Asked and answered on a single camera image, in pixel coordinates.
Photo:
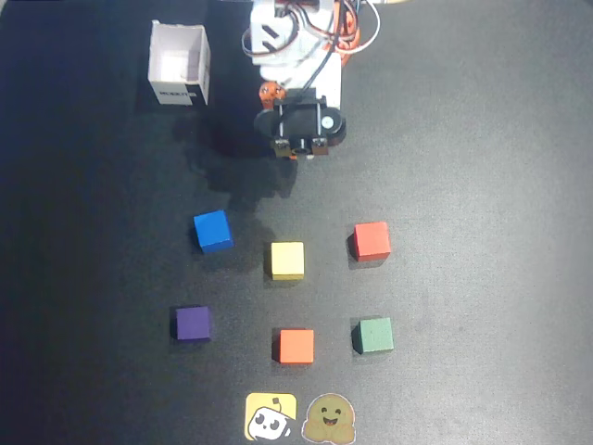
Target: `black mat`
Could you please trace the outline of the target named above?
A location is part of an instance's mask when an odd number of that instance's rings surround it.
[[[6,5],[0,443],[246,443],[253,391],[295,394],[299,421],[341,393],[363,445],[592,443],[592,5],[381,8],[344,73],[346,142],[297,166],[250,132],[248,11]],[[154,103],[151,19],[207,23],[208,113]],[[191,218],[214,209],[236,248],[203,257]],[[360,269],[347,237],[374,220],[396,252]],[[303,282],[265,275],[273,240],[305,243]],[[214,342],[170,339],[190,304],[212,308]],[[373,315],[396,349],[362,358],[350,332]],[[279,327],[315,330],[310,368],[271,359]]]

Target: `white box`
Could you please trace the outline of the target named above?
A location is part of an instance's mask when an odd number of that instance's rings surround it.
[[[163,105],[207,105],[210,46],[202,25],[152,21],[148,80]]]

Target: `hugging face emoji sticker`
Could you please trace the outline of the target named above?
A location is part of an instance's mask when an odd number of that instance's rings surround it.
[[[245,437],[255,441],[287,438],[297,418],[297,399],[292,394],[255,392],[246,400]]]
[[[356,430],[352,405],[338,394],[324,394],[318,397],[309,406],[302,435],[304,439],[315,443],[354,443]]]

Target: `purple cube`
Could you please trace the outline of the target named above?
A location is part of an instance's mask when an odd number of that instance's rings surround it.
[[[183,308],[176,312],[178,340],[210,340],[212,332],[208,307]]]

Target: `yellow cube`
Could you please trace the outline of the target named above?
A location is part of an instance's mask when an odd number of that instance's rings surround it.
[[[271,243],[271,278],[302,280],[305,277],[303,243]]]

